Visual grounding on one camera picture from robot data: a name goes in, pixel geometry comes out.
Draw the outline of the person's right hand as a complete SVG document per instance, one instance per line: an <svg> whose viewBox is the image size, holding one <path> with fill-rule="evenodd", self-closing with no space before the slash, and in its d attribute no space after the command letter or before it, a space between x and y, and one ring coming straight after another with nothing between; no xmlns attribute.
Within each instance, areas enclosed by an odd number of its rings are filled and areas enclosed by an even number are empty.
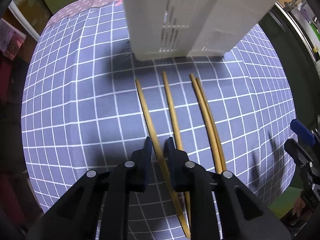
<svg viewBox="0 0 320 240"><path fill-rule="evenodd" d="M293 209L292 209L292 215L296 215L297 217L299 217L302 213L302 209L305 207L305 202L301 197L298 197Z"/></svg>

